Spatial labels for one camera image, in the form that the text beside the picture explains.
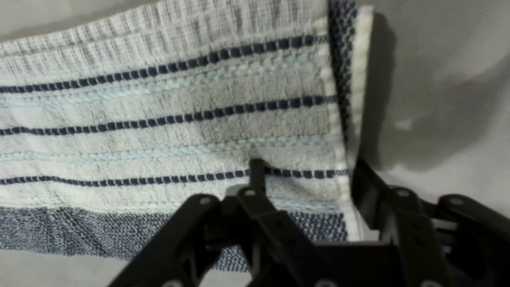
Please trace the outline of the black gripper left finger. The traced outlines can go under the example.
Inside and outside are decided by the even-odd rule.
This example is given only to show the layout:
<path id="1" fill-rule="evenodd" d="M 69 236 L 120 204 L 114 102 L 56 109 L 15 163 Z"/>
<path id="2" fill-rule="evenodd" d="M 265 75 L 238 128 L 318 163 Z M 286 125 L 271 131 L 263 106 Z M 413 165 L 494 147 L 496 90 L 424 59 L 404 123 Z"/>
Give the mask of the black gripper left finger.
<path id="1" fill-rule="evenodd" d="M 200 287 L 222 251 L 239 246 L 249 287 L 308 287 L 313 243 L 267 196 L 265 161 L 249 163 L 249 184 L 224 200 L 188 198 L 109 287 Z"/>

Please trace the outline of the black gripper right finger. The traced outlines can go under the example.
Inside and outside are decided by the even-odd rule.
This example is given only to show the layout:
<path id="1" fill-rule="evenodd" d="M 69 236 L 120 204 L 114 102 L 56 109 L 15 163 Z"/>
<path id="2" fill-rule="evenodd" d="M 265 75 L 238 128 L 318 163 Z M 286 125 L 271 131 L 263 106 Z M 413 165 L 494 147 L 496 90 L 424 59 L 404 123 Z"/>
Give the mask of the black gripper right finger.
<path id="1" fill-rule="evenodd" d="M 359 244 L 362 287 L 510 287 L 510 219 L 464 195 L 437 203 L 359 160 L 351 193 L 377 243 Z"/>

